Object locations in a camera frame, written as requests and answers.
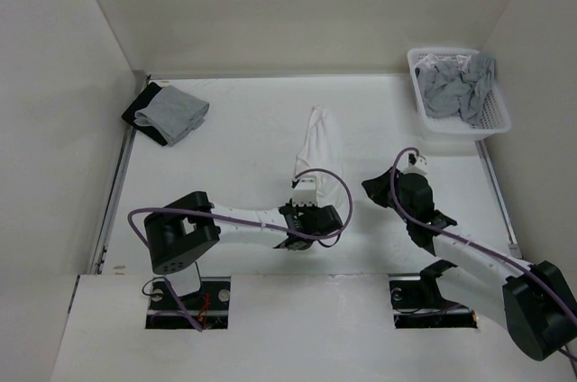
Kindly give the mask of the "white tank top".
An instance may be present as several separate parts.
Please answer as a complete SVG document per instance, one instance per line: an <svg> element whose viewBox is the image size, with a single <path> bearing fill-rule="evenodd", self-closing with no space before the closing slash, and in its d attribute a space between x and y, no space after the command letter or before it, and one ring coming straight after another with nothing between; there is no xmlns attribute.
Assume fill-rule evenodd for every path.
<svg viewBox="0 0 577 382"><path fill-rule="evenodd" d="M309 117L304 145L296 157L295 174L307 169L322 168L343 174L343 141L334 115L325 107L315 106ZM346 193L343 185L332 175L314 172L316 196L321 206L344 207Z"/></svg>

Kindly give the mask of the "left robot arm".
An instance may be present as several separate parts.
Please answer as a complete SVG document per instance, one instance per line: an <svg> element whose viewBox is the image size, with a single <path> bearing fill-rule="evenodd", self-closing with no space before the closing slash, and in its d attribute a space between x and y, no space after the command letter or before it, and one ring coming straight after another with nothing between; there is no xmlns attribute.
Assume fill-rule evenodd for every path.
<svg viewBox="0 0 577 382"><path fill-rule="evenodd" d="M307 250L321 237L337 236L343 222L331 206L293 205L265 211L212 204L203 191L181 197L144 218L152 272L169 280L171 297L193 308L202 286L189 269L215 245L261 245L274 250Z"/></svg>

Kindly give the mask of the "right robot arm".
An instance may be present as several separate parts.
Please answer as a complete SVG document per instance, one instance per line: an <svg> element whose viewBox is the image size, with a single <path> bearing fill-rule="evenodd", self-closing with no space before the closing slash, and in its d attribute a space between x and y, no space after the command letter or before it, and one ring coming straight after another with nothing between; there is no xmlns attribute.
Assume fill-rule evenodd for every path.
<svg viewBox="0 0 577 382"><path fill-rule="evenodd" d="M419 173L393 168L362 181L367 197L402 219L410 240L437 258L421 272L418 295L470 307L503 327L530 359L542 361L576 339L576 299L549 261L515 259L453 231L457 222L435 208Z"/></svg>

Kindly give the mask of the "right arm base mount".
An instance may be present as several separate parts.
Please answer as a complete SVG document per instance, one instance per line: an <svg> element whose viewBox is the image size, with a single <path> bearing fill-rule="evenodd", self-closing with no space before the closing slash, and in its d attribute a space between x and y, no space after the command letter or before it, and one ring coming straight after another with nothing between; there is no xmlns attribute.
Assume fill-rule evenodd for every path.
<svg viewBox="0 0 577 382"><path fill-rule="evenodd" d="M473 310L441 296L436 280L454 264L439 260L418 274L389 277L393 323L397 329L477 329Z"/></svg>

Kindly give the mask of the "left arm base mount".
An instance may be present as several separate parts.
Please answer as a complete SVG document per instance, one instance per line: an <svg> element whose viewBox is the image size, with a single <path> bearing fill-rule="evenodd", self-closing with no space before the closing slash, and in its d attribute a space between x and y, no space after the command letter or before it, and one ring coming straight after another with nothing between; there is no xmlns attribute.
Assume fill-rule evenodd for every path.
<svg viewBox="0 0 577 382"><path fill-rule="evenodd" d="M195 320L204 331L228 328L231 299L229 277L202 277L201 286L196 291L180 298L189 318L161 277L154 277L145 283L141 294L148 299L146 329L195 330L190 319Z"/></svg>

